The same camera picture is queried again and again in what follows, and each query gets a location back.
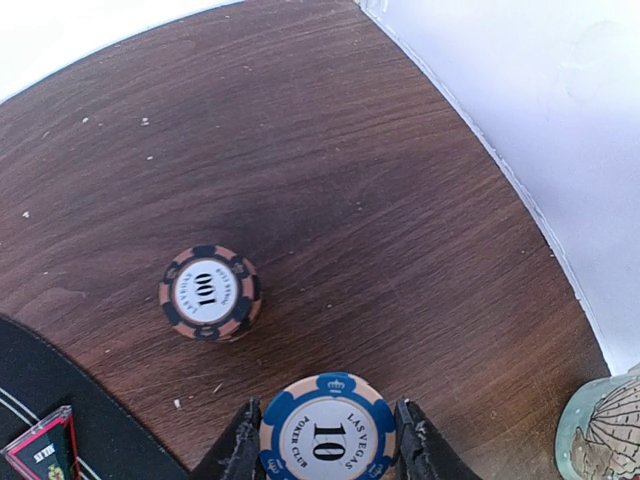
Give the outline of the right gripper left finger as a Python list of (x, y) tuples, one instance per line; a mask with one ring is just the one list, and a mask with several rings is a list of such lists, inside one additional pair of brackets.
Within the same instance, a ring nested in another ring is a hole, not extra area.
[(263, 479), (259, 459), (259, 428), (262, 420), (260, 400), (245, 402), (191, 471), (192, 480), (258, 480)]

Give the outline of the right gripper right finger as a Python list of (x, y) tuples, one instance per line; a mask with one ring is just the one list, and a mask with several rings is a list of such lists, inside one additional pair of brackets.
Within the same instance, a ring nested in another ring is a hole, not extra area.
[(419, 405), (407, 398), (396, 403), (397, 479), (479, 480)]

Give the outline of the blue cream poker chip stack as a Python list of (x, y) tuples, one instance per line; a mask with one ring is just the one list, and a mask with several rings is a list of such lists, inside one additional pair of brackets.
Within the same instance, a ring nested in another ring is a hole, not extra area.
[(266, 408), (259, 435), (269, 479), (381, 479), (395, 457), (389, 404), (366, 380), (343, 372), (286, 387)]

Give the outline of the red black triangle marker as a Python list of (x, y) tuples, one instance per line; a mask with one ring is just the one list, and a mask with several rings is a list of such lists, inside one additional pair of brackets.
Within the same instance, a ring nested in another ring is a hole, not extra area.
[(63, 405), (1, 449), (23, 479), (81, 478), (73, 410)]

